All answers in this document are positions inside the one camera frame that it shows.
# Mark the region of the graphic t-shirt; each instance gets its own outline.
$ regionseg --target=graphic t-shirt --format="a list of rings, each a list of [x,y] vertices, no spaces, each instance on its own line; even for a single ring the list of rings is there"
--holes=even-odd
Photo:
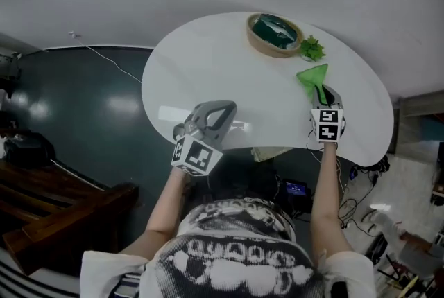
[[[270,202],[251,198],[200,205],[181,222],[177,236],[149,262],[138,256],[86,252],[81,295],[324,297],[328,270],[321,274],[313,266],[296,244],[292,221],[272,208]],[[356,297],[375,297],[371,263],[369,267],[370,287]]]

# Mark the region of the grey floor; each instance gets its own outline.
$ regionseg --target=grey floor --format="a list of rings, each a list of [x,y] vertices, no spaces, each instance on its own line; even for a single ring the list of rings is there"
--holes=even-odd
[[[139,79],[151,53],[99,51]],[[138,184],[142,205],[133,209],[124,236],[125,243],[134,240],[167,180],[173,152],[173,145],[155,131],[145,114],[140,84],[87,49],[39,52],[18,65],[0,64],[0,72],[14,74],[17,66],[22,69],[19,87],[3,101],[2,109],[16,114],[21,128],[43,134],[54,145],[57,158],[79,173],[107,186]],[[253,162],[250,149],[228,153]],[[351,163],[341,160],[341,164],[345,182]],[[282,177],[306,182],[314,190],[319,165],[308,151],[294,149],[280,155],[275,167]],[[310,250],[308,224],[297,221],[296,226],[299,243]]]

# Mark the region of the white table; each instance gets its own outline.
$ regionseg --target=white table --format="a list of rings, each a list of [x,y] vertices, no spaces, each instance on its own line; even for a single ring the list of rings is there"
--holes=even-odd
[[[142,78],[142,100],[154,128],[173,143],[173,127],[195,105],[233,100],[237,114],[223,140],[224,149],[305,148],[307,142],[311,149],[322,148],[313,135],[307,137],[311,101],[296,73],[328,63],[325,84],[341,95],[347,121],[338,156],[361,166],[376,164],[390,144],[393,108],[373,70],[337,38],[292,19],[306,37],[319,39],[327,56],[313,63],[299,56],[278,59],[261,54],[247,40],[249,15],[235,12],[196,19],[155,47]]]

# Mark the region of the person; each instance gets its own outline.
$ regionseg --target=person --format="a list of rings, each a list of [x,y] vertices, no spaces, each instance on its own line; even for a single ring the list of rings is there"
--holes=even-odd
[[[313,261],[288,214],[260,196],[198,205],[177,228],[186,178],[172,169],[144,233],[121,253],[85,252],[82,297],[376,297],[373,264],[338,219],[335,143],[314,196]]]
[[[382,232],[397,261],[410,272],[422,280],[429,280],[438,274],[440,286],[442,285],[440,269],[444,265],[444,247],[401,229],[382,211],[369,210],[361,221],[371,224],[369,234]]]

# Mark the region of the white sleeve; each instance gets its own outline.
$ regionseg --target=white sleeve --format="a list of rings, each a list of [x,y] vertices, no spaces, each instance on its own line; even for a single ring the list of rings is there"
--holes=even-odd
[[[80,273],[81,298],[107,297],[122,275],[143,272],[146,258],[123,254],[86,251]]]
[[[320,267],[324,274],[325,296],[331,296],[336,282],[346,282],[348,298],[376,298],[373,263],[356,252],[339,252]]]

